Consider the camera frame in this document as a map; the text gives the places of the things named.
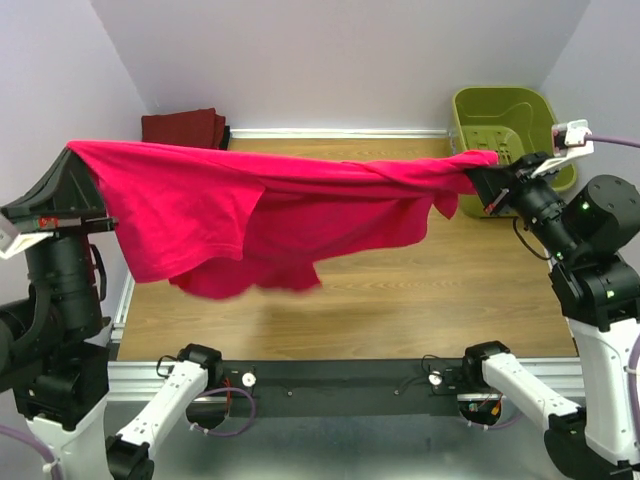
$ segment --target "white bracket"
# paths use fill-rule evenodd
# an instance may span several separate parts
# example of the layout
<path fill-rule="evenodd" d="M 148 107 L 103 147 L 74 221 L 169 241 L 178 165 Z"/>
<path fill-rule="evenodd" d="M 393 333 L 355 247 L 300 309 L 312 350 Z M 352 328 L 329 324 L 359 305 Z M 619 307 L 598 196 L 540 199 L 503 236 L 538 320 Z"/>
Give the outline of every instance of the white bracket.
<path fill-rule="evenodd" d="M 52 232 L 21 233 L 0 214 L 0 258 L 6 260 L 53 235 Z"/>
<path fill-rule="evenodd" d="M 531 175 L 531 178 L 556 172 L 564 167 L 568 167 L 575 161 L 586 155 L 593 153 L 593 142 L 585 140 L 587 135 L 591 135 L 589 122 L 586 120 L 574 120 L 573 122 L 561 123 L 551 128 L 553 140 L 553 155 L 542 165 L 540 165 Z"/>

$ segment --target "white baseboard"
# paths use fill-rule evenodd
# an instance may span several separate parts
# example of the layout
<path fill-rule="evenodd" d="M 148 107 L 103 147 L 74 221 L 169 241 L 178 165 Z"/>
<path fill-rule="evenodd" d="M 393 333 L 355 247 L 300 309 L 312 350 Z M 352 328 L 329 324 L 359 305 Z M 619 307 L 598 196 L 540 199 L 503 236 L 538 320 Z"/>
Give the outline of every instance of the white baseboard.
<path fill-rule="evenodd" d="M 444 128 L 232 128 L 232 138 L 441 138 Z"/>

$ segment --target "wooden floor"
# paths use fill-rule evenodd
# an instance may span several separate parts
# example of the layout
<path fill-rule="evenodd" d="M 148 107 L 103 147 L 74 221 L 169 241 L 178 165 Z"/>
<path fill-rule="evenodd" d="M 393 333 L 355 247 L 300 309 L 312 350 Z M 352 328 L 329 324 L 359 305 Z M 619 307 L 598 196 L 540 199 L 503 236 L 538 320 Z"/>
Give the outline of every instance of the wooden floor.
<path fill-rule="evenodd" d="M 232 149 L 323 159 L 412 159 L 448 154 L 445 140 L 234 140 Z M 508 220 L 453 220 L 432 211 L 418 245 L 320 262 L 324 288 L 247 294 L 223 302 L 167 282 L 135 287 L 120 360 L 156 360 L 190 342 L 228 359 L 460 356 L 500 339 L 520 356 L 573 356 L 546 262 Z"/>

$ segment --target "cable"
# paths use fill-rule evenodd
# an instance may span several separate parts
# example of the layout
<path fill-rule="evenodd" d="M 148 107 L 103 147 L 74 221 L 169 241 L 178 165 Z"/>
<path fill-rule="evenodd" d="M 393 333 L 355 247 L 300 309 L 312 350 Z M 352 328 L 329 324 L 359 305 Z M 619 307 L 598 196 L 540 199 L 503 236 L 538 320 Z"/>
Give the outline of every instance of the cable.
<path fill-rule="evenodd" d="M 167 379 L 169 378 L 171 375 L 171 370 L 169 370 L 169 374 L 164 374 L 164 373 L 160 373 L 160 367 L 162 366 L 162 361 L 168 358 L 169 360 L 172 360 L 174 362 L 177 362 L 178 359 L 172 355 L 163 355 L 158 359 L 158 363 L 156 363 L 156 375 L 158 375 L 160 378 L 164 378 Z"/>
<path fill-rule="evenodd" d="M 487 395 L 487 398 L 485 398 L 482 401 L 482 403 L 476 407 L 476 412 L 479 411 L 482 407 L 484 407 L 487 404 L 487 402 L 491 400 L 491 397 L 493 397 L 496 393 L 498 392 L 494 391 L 494 392 L 491 392 L 489 395 Z M 498 401 L 501 401 L 501 400 L 502 400 L 502 394 L 500 394 L 500 398 L 498 399 Z"/>
<path fill-rule="evenodd" d="M 238 430 L 233 430 L 231 432 L 216 432 L 215 430 L 202 428 L 197 423 L 192 423 L 191 429 L 198 430 L 199 432 L 202 432 L 205 435 L 210 435 L 212 437 L 235 437 L 236 435 L 240 435 L 241 433 L 246 431 L 253 424 L 253 421 L 256 419 L 256 401 L 249 392 L 236 387 L 216 388 L 214 390 L 209 390 L 207 392 L 201 393 L 200 395 L 198 395 L 197 398 L 210 397 L 211 395 L 218 395 L 220 393 L 240 393 L 245 397 L 247 397 L 247 399 L 249 400 L 249 403 L 251 404 L 251 413 L 249 414 L 249 418 L 247 419 L 245 424 L 242 427 L 240 427 Z"/>
<path fill-rule="evenodd" d="M 608 137 L 606 135 L 585 135 L 585 140 L 601 143 L 613 143 L 615 145 L 624 145 L 625 147 L 640 148 L 640 142 L 627 138 Z"/>
<path fill-rule="evenodd" d="M 466 423 L 468 427 L 478 427 L 478 428 L 482 428 L 483 430 L 503 430 L 505 428 L 512 427 L 513 425 L 518 423 L 520 421 L 520 419 L 522 419 L 522 417 L 524 417 L 524 414 L 522 412 L 520 412 L 515 417 L 513 417 L 510 420 L 507 420 L 504 423 L 500 423 L 500 424 L 497 424 L 497 425 L 491 425 L 491 426 L 484 425 L 482 423 L 475 423 L 475 422 L 472 422 L 471 420 L 467 420 L 466 418 L 461 418 L 460 420 L 462 420 L 464 423 Z"/>
<path fill-rule="evenodd" d="M 33 448 L 46 462 L 46 465 L 44 466 L 45 468 L 43 470 L 46 471 L 47 465 L 51 469 L 50 472 L 52 480 L 63 479 L 62 469 L 60 468 L 58 460 L 53 455 L 53 452 L 51 452 L 51 450 L 49 450 L 46 445 L 42 444 L 33 435 L 29 435 L 28 433 L 21 432 L 20 430 L 7 427 L 6 425 L 0 425 L 0 435 L 4 435 Z"/>
<path fill-rule="evenodd" d="M 636 430 L 636 443 L 640 443 L 640 403 L 638 402 L 638 359 L 640 358 L 640 336 L 636 339 L 631 354 L 629 355 L 629 396 L 631 400 L 631 412 L 633 413 L 633 425 Z"/>
<path fill-rule="evenodd" d="M 442 362 L 442 364 L 443 364 L 445 367 L 452 367 L 452 366 L 453 366 L 453 365 L 451 365 L 449 362 L 447 362 L 445 359 L 440 358 L 440 357 L 439 357 L 439 356 L 437 356 L 437 355 L 431 355 L 430 353 L 427 353 L 426 355 L 423 355 L 423 356 L 422 356 L 422 360 L 420 360 L 420 368 L 421 368 L 421 369 L 422 369 L 422 371 L 423 371 L 424 373 L 426 373 L 427 375 L 430 375 L 431 373 L 433 373 L 433 372 L 430 372 L 429 370 L 427 370 L 427 369 L 424 367 L 424 361 L 425 361 L 425 359 L 427 359 L 427 358 L 434 358 L 434 359 L 436 359 L 436 360 L 439 360 L 439 361 L 441 361 L 441 362 Z"/>
<path fill-rule="evenodd" d="M 516 236 L 518 237 L 518 240 L 520 240 L 520 242 L 522 242 L 522 244 L 527 248 L 527 250 L 529 250 L 531 253 L 533 253 L 533 255 L 535 255 L 536 258 L 539 258 L 540 260 L 544 260 L 544 261 L 551 260 L 551 257 L 545 257 L 545 256 L 540 255 L 538 252 L 536 252 L 533 249 L 533 247 L 531 245 L 529 245 L 527 243 L 525 238 L 522 236 L 522 234 L 518 230 L 518 218 L 519 217 L 515 217 L 513 219 L 513 231 L 516 233 Z"/>

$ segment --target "red t-shirt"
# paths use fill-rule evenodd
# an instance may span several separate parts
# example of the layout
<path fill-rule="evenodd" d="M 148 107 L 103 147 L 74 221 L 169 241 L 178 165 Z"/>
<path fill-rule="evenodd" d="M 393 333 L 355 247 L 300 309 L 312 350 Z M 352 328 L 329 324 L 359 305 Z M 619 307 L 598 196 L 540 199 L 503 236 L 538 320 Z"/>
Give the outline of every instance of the red t-shirt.
<path fill-rule="evenodd" d="M 305 290 L 313 263 L 400 247 L 473 193 L 468 151 L 411 162 L 330 162 L 134 142 L 72 141 L 93 171 L 134 279 L 227 298 L 252 285 Z"/>

